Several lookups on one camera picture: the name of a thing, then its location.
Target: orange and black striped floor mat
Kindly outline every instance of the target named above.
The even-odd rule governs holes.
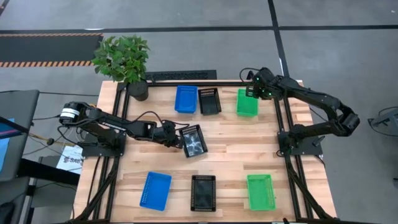
[[[103,34],[0,34],[0,67],[92,66]]]

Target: black plant pot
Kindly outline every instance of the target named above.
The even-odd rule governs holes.
[[[127,85],[127,92],[136,100],[144,101],[149,96],[148,83],[145,80],[141,82],[130,83]]]

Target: plastic basket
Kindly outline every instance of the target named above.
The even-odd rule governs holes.
[[[174,109],[179,113],[194,113],[197,110],[198,87],[177,86]]]
[[[171,175],[149,172],[139,206],[164,211],[171,183]]]
[[[216,176],[193,175],[191,187],[191,211],[216,211]]]
[[[199,124],[181,129],[180,135],[184,140],[184,152],[187,158],[207,152],[205,139]]]
[[[258,99],[246,96],[245,89],[238,89],[236,113],[240,116],[256,116],[259,112]]]
[[[198,90],[198,96],[201,114],[213,115],[221,112],[221,104],[217,88]]]
[[[275,195],[271,175],[248,175],[250,209],[255,211],[275,210]]]

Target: table leg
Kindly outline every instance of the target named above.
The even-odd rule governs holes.
[[[34,177],[70,185],[77,185],[80,178],[79,174],[39,164],[38,162],[27,159],[21,159],[18,176]]]

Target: green leaves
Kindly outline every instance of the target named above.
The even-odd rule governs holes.
[[[95,73],[101,72],[113,81],[139,82],[145,79],[148,50],[147,41],[136,35],[118,39],[110,37],[100,42],[91,62],[97,65]]]

